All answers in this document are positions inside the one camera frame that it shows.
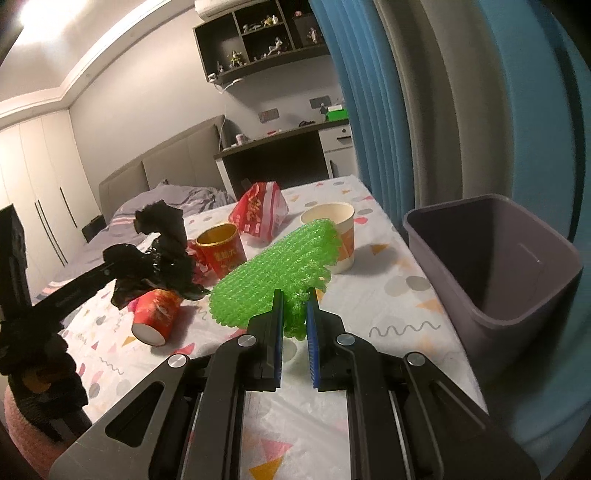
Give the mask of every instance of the wall outlet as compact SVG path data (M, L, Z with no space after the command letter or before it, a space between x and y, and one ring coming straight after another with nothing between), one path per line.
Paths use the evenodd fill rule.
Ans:
M310 99L310 107L312 108L312 110L320 109L320 107L322 107L322 104L324 104L324 106L332 105L332 102L330 101L330 97L328 95Z
M266 110L264 112L259 113L259 120L262 124L266 124L271 120L277 120L279 118L279 110L277 108L272 108L271 110Z

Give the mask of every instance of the metal screw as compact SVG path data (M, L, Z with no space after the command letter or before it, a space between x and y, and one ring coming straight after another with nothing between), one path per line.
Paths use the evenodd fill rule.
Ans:
M339 345L349 346L355 343L355 337L350 333L341 333L337 338L336 342Z
M169 359L168 359L168 366L172 367L172 368L180 368L186 363L187 363L187 357L180 354L180 353L175 353L173 356L169 357Z
M248 347L253 346L256 343L256 337L254 335L242 335L238 338L238 345Z
M425 357L420 353L413 352L408 355L407 361L414 367L420 367L425 364Z

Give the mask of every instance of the upholstered headboard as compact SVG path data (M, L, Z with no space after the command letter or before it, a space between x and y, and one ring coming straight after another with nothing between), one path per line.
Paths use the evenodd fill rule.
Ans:
M229 146L220 115L162 142L113 172L99 185L100 208L109 222L127 200L167 179L171 184L223 189L213 156Z

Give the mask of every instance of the white patterned tablecloth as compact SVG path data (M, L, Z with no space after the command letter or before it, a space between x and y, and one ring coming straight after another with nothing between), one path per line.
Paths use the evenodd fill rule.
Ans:
M391 355L426 354L469 397L486 408L466 354L408 247L367 188L355 177L326 180L283 191L290 208L279 237L295 230L307 208L323 202L355 207L355 263L334 275L320 299L323 310L342 317L347 331ZM185 218L189 238L227 221L233 205ZM261 249L245 243L246 256ZM62 332L89 395L85 411L96 421L171 353L212 353L236 329L218 325L208 299L185 301L165 346L154 348L131 333L133 313L110 304L114 283L98 292ZM284 339L281 388L247 394L241 479L350 478L344 392L312 388L306 342Z

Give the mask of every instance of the wall shelf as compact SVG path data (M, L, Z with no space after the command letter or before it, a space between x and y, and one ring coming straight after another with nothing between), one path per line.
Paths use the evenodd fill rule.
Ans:
M297 11L303 13L301 18L295 17ZM273 15L280 20L278 24L242 33L244 26L261 23ZM319 34L316 44L307 37L310 28L315 28ZM308 0L252 0L220 13L195 27L193 32L205 76L209 79L211 74L216 74L214 83L217 85L227 85L237 78L279 65L330 54ZM277 37L282 41L282 52L262 58ZM242 54L244 65L231 69L229 62L233 51ZM217 73L218 62L224 68L222 74Z

